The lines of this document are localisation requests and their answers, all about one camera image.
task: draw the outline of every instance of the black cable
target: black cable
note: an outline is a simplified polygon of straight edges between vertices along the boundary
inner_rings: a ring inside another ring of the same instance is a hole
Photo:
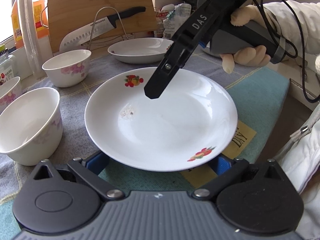
[[[306,100],[310,103],[316,103],[320,100],[320,95],[317,96],[315,99],[311,99],[308,97],[307,95],[307,92],[306,92],[306,84],[305,84],[305,73],[306,73],[306,68],[305,68],[305,58],[306,58],[306,52],[305,52],[305,44],[304,44],[304,36],[303,36],[303,30],[302,30],[302,26],[301,26],[301,23],[299,21],[299,18],[297,16],[297,14],[295,13],[295,11],[292,9],[292,7],[285,1],[285,0],[281,0],[289,9],[290,11],[293,13],[295,19],[296,19],[296,22],[298,24],[298,27],[299,27],[299,31],[300,31],[300,36],[301,36],[301,43],[302,43],[302,91],[303,91],[303,95],[304,97],[306,98]],[[263,21],[265,22],[266,24],[266,27],[269,31],[269,34],[272,38],[272,40],[274,41],[274,43],[276,45],[280,45],[278,43],[278,41],[276,40],[275,37],[277,38],[280,38],[280,35],[271,27],[271,24],[269,23],[268,19],[267,19],[267,16],[266,16],[266,13],[264,11],[264,8],[263,8],[263,0],[261,0],[260,4],[258,3],[257,0],[253,0],[253,2],[256,4],[256,6],[258,7],[261,15],[262,15],[262,18],[263,18]],[[295,50],[295,55],[291,55],[289,54],[287,51],[285,51],[285,54],[291,58],[296,58],[298,56],[298,50],[296,48],[296,46],[289,40],[285,39],[286,43],[290,44],[293,49]]]

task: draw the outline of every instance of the teal cloth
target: teal cloth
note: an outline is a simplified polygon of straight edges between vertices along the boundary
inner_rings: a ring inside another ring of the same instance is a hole
[[[235,70],[238,70],[238,74],[234,74],[235,81],[241,75],[242,77],[238,83],[230,86],[228,92],[236,104],[239,120],[257,132],[241,153],[241,157],[253,163],[263,149],[279,117],[289,88],[289,81],[266,67],[258,69],[252,74],[242,74],[241,68],[235,68]],[[193,189],[179,172],[141,171],[115,161],[110,162],[100,177],[126,193],[130,189],[188,191]],[[0,205],[1,240],[9,240],[20,231],[12,214],[12,203],[11,199]]]

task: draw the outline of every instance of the white sleeve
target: white sleeve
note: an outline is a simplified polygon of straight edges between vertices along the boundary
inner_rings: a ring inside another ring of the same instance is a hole
[[[297,14],[303,30],[306,53],[320,54],[320,3],[287,3]],[[293,13],[283,2],[264,4],[266,13],[277,28],[277,32],[291,41],[302,52],[299,27]]]

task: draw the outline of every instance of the glass jar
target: glass jar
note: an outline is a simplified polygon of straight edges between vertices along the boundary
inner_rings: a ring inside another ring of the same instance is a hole
[[[0,50],[0,86],[16,76],[18,76],[16,57],[9,55],[8,49]]]

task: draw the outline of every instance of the plate rim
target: plate rim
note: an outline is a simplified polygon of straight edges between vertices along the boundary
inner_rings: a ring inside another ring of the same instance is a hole
[[[92,142],[96,145],[96,147],[98,147],[99,150],[101,150],[104,154],[106,154],[107,156],[109,156],[111,159],[113,159],[113,160],[115,160],[115,161],[117,161],[117,162],[119,162],[119,163],[121,163],[121,164],[123,164],[123,165],[129,166],[129,167],[132,167],[132,168],[136,168],[136,169],[139,169],[139,170],[153,171],[153,172],[185,171],[185,170],[192,169],[192,168],[196,168],[196,167],[199,167],[199,166],[201,166],[201,165],[204,165],[204,164],[208,163],[209,161],[211,161],[212,159],[214,159],[215,157],[217,157],[217,156],[218,156],[220,153],[222,153],[222,152],[218,153],[217,155],[212,155],[212,157],[206,158],[205,161],[203,160],[203,161],[199,162],[197,165],[192,165],[192,162],[189,162],[189,165],[186,164],[186,168],[183,168],[183,169],[180,169],[180,168],[179,168],[179,169],[166,169],[166,170],[165,170],[165,169],[150,169],[150,168],[145,168],[145,167],[143,167],[143,166],[138,166],[138,165],[129,164],[129,163],[127,163],[126,161],[121,160],[121,158],[117,158],[117,157],[114,157],[114,156],[110,156],[108,153],[106,153],[104,150],[102,150],[102,149],[101,149],[102,147],[100,147],[100,146],[98,145],[98,143],[96,143],[96,141],[92,138],[92,135],[90,134],[90,132],[89,132],[89,130],[88,130],[88,126],[87,126],[86,113],[87,113],[87,108],[88,108],[89,102],[90,102],[90,100],[92,99],[92,96],[95,94],[95,92],[98,91],[98,89],[100,89],[100,88],[101,88],[103,85],[105,85],[108,81],[113,80],[113,79],[116,79],[116,78],[118,78],[118,76],[120,76],[120,75],[123,75],[123,74],[126,74],[126,73],[130,73],[130,72],[132,72],[132,71],[143,70],[143,69],[154,69],[154,70],[156,70],[156,68],[157,68],[157,67],[153,67],[153,66],[152,66],[152,67],[144,67],[144,68],[132,69],[132,70],[129,70],[129,71],[120,73],[120,74],[118,74],[118,75],[116,75],[116,76],[114,76],[114,77],[106,80],[105,82],[103,82],[103,83],[92,93],[92,95],[91,95],[90,98],[88,99],[88,102],[87,102],[87,104],[86,104],[86,106],[85,106],[85,110],[84,110],[84,125],[85,125],[85,128],[86,128],[86,130],[87,130],[87,133],[88,133],[90,139],[91,139]],[[212,80],[212,79],[210,79],[210,78],[208,78],[208,77],[206,77],[206,76],[204,76],[204,75],[202,75],[202,74],[199,74],[199,73],[197,73],[197,72],[191,71],[191,70],[187,70],[187,69],[183,69],[183,68],[179,69],[179,71],[181,71],[181,70],[182,70],[182,71],[186,71],[186,72],[192,72],[193,74],[196,74],[196,75],[200,75],[200,76],[202,76],[202,77],[205,77],[206,79],[209,79],[211,82],[215,83],[220,89],[222,89],[222,90],[225,92],[225,95],[227,96],[227,98],[230,100],[232,106],[234,107],[234,109],[235,109],[235,115],[236,115],[236,116],[235,116],[236,123],[235,123],[234,129],[231,129],[231,130],[230,130],[230,132],[232,131],[232,133],[230,133],[230,134],[232,134],[232,136],[230,136],[230,138],[228,137],[228,138],[225,140],[226,146],[223,146],[223,147],[224,147],[224,149],[226,149],[226,147],[229,145],[229,143],[231,142],[231,140],[232,140],[232,138],[233,138],[233,136],[234,136],[234,134],[235,134],[235,132],[236,132],[237,123],[238,123],[238,111],[237,111],[237,108],[236,108],[236,104],[235,104],[234,101],[233,101],[233,98],[230,96],[230,94],[228,93],[228,91],[227,91],[224,87],[222,87],[220,84],[218,84],[218,83],[215,82],[214,80]]]
[[[147,57],[147,56],[155,56],[155,55],[160,55],[160,54],[165,54],[166,52],[159,52],[159,53],[154,53],[154,54],[147,54],[147,55],[121,55],[121,54],[116,54],[116,53],[112,53],[112,46],[119,44],[119,43],[123,43],[123,42],[127,42],[127,41],[134,41],[134,40],[142,40],[142,39],[156,39],[156,40],[167,40],[167,41],[171,41],[168,39],[163,39],[163,38],[156,38],[156,37],[142,37],[142,38],[136,38],[136,39],[129,39],[129,40],[124,40],[124,41],[119,41],[116,42],[114,44],[112,44],[109,48],[108,48],[108,53],[113,55],[113,56],[118,56],[118,57]]]

